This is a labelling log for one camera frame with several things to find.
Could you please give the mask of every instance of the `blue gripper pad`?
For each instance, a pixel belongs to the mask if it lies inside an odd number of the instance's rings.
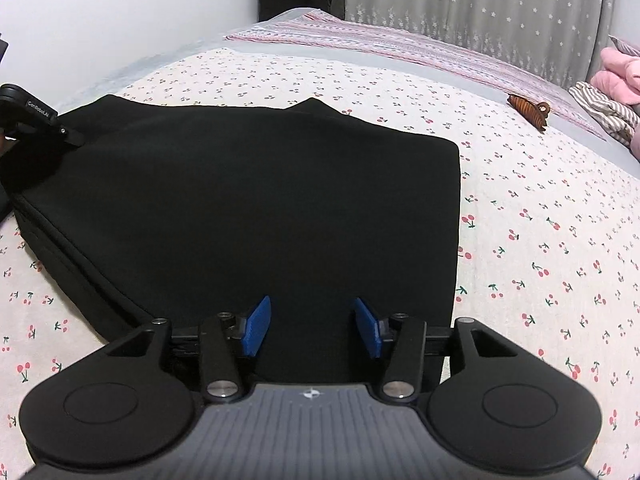
[[[369,357],[379,358],[382,355],[382,338],[380,337],[378,320],[360,298],[355,299],[354,305],[358,332],[360,332],[364,346],[369,352]]]
[[[246,319],[242,343],[242,352],[247,357],[255,357],[260,349],[264,335],[271,322],[271,300],[268,296],[255,307],[254,311]]]

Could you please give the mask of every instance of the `black round pad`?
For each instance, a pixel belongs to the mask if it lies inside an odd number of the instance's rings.
[[[434,437],[465,462],[500,474],[582,463],[600,431],[596,400],[552,368],[523,372],[521,360],[511,359],[474,362],[434,390],[426,409]]]
[[[168,374],[124,372],[80,387],[36,386],[20,407],[32,453],[71,468],[108,469],[150,458],[180,438],[194,414],[188,389]]]
[[[108,424],[130,415],[138,406],[136,391],[125,384],[86,384],[65,399],[65,412],[78,422]]]
[[[529,384],[497,386],[484,394],[482,407],[493,420],[514,428],[535,428],[558,412],[551,395]]]

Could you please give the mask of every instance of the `pink clothing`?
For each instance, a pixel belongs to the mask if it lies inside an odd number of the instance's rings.
[[[623,105],[640,104],[640,91],[628,85],[626,80],[613,72],[600,70],[591,78],[590,83],[604,95]]]
[[[607,46],[600,51],[600,59],[605,69],[620,76],[631,88],[640,91],[640,57],[628,56]]]

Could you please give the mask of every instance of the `silver bolt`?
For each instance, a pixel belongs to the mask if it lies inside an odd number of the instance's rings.
[[[238,385],[233,381],[213,381],[207,386],[207,393],[214,397],[231,397],[238,392]]]
[[[389,381],[382,386],[382,391],[388,397],[394,399],[404,399],[414,394],[414,387],[404,381]]]

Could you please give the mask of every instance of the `white wall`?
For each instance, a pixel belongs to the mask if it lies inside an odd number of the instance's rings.
[[[612,36],[640,45],[640,0],[615,0],[611,20]]]
[[[0,84],[55,105],[115,70],[257,21],[257,0],[0,0]]]

